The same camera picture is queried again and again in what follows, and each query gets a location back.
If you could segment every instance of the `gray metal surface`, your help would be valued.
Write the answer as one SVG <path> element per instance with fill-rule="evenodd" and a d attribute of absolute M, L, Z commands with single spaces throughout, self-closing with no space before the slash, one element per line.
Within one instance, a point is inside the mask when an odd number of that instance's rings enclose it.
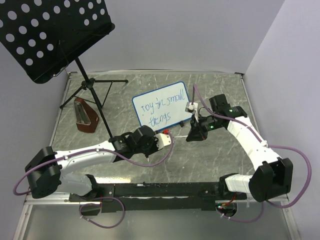
<path fill-rule="evenodd" d="M 209 105 L 209 98 L 218 94 L 225 94 L 233 106 L 242 106 L 254 124 L 252 112 L 246 97 L 242 79 L 237 74 L 226 73 L 188 73 L 168 72 L 153 73 L 139 72 L 140 74 L 101 74 L 90 75 L 97 80 L 123 80 L 129 83 L 114 83 L 103 108 L 106 120 L 113 135 L 132 132 L 138 128 L 139 122 L 132 105 L 132 98 L 136 95 L 160 88 L 178 81 L 187 86 L 189 98 L 192 97 L 192 86 L 197 84 L 202 97 Z M 78 73 L 70 76 L 70 85 L 67 98 L 80 86 L 83 78 Z M 96 83 L 94 88 L 103 101 L 109 83 Z M 79 93 L 82 98 L 93 101 L 89 90 Z M 88 104 L 98 112 L 94 104 Z M 187 135 L 190 130 L 189 121 L 184 127 L 171 127 L 173 136 Z M 53 149 L 72 150 L 92 146 L 109 139 L 109 135 L 102 120 L 95 133 L 78 131 L 74 105 L 68 103 L 59 119 L 53 140 Z M 149 162 L 158 162 L 168 151 L 161 150 L 150 156 Z M 135 155 L 134 161 L 147 164 L 142 155 Z M 253 174 L 254 169 L 250 159 L 240 144 L 225 129 L 217 129 L 209 133 L 208 139 L 200 142 L 186 142 L 185 138 L 177 138 L 172 154 L 156 167 L 139 167 L 126 161 L 112 164 L 99 164 L 77 171 L 77 174 L 92 174 L 99 183 L 141 183 L 141 182 L 212 182 L 229 173 Z"/>
<path fill-rule="evenodd" d="M 238 204 L 234 218 L 255 218 L 261 203 Z M 110 226 L 121 212 L 103 213 L 94 221 Z M 112 229 L 99 228 L 79 219 L 78 205 L 34 205 L 24 240 L 289 240 L 282 209 L 265 203 L 263 217 L 254 223 L 221 219 L 216 211 L 199 209 L 127 211 Z"/>

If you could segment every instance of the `white cable tie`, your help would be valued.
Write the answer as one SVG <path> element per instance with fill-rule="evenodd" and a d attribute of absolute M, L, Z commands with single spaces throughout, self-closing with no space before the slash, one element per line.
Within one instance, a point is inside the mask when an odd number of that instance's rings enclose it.
<path fill-rule="evenodd" d="M 268 142 L 266 140 L 261 141 L 262 147 L 268 148 Z"/>
<path fill-rule="evenodd" d="M 198 110 L 197 111 L 195 111 L 195 113 L 194 113 L 194 118 L 195 118 L 195 120 L 196 120 L 196 122 L 198 123 L 199 122 L 199 116 L 198 116 Z"/>
<path fill-rule="evenodd" d="M 247 129 L 247 128 L 251 128 L 251 126 L 249 126 L 249 125 L 244 126 L 244 127 L 241 128 L 241 130 L 242 130 L 242 129 Z"/>
<path fill-rule="evenodd" d="M 248 151 L 247 155 L 248 155 L 249 158 L 250 158 L 250 155 L 251 155 L 251 153 L 252 153 L 253 151 L 254 151 L 253 148 L 251 148 L 250 151 Z"/>

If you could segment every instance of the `black perforated panel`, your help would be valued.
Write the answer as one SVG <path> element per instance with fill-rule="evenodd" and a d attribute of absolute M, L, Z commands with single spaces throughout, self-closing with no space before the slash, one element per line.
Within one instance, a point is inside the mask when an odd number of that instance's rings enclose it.
<path fill-rule="evenodd" d="M 0 0 L 0 41 L 38 84 L 113 29 L 104 0 Z"/>

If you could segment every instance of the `music stand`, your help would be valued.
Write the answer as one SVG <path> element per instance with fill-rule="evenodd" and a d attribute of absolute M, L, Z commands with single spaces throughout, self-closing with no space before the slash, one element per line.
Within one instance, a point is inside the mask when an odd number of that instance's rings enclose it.
<path fill-rule="evenodd" d="M 104 0 L 0 0 L 0 42 L 37 84 L 58 76 L 75 60 L 84 81 L 60 108 L 81 90 L 89 89 L 112 138 L 102 107 L 113 83 L 88 77 L 79 56 L 115 29 Z M 101 104 L 94 83 L 110 83 Z"/>

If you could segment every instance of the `tripod leg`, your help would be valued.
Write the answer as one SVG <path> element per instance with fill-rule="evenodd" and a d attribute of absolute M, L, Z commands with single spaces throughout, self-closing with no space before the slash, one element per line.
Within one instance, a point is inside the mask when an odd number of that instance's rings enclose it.
<path fill-rule="evenodd" d="M 106 100 L 107 100 L 107 97 L 108 97 L 108 94 L 109 94 L 109 92 L 110 92 L 110 89 L 111 89 L 112 84 L 113 84 L 113 82 L 111 82 L 111 84 L 110 84 L 110 86 L 109 86 L 109 89 L 108 89 L 108 91 L 107 91 L 107 93 L 106 93 L 106 95 L 105 95 L 105 98 L 104 98 L 103 103 L 102 103 L 102 107 L 104 107 L 104 105 L 105 105 L 105 102 L 106 102 Z"/>
<path fill-rule="evenodd" d="M 83 86 L 79 87 L 74 94 L 72 94 L 61 106 L 60 109 L 63 109 L 65 107 L 65 105 L 71 101 L 71 99 L 73 99 L 82 89 L 84 89 Z"/>
<path fill-rule="evenodd" d="M 82 100 L 85 100 L 85 101 L 88 102 L 88 103 L 96 104 L 94 101 L 85 99 L 85 98 L 83 98 L 83 97 L 78 97 L 78 96 L 75 96 L 75 97 L 76 97 L 76 98 L 79 98 L 79 99 L 82 99 Z"/>
<path fill-rule="evenodd" d="M 91 93 L 92 93 L 92 96 L 93 96 L 93 99 L 94 99 L 94 101 L 95 101 L 95 104 L 96 104 L 96 106 L 98 107 L 99 113 L 100 113 L 101 118 L 102 118 L 102 120 L 103 120 L 103 123 L 104 123 L 104 125 L 105 125 L 105 127 L 106 127 L 106 130 L 108 131 L 110 138 L 112 138 L 113 136 L 112 136 L 111 130 L 110 130 L 109 126 L 108 126 L 108 123 L 107 123 L 107 120 L 106 120 L 106 118 L 105 118 L 105 115 L 104 115 L 104 113 L 102 112 L 101 102 L 100 102 L 100 100 L 99 100 L 99 98 L 98 98 L 98 96 L 97 96 L 97 94 L 96 94 L 96 91 L 95 91 L 93 88 L 90 88 L 90 91 L 91 91 Z"/>
<path fill-rule="evenodd" d="M 95 80 L 95 83 L 128 83 L 129 81 L 126 80 Z"/>

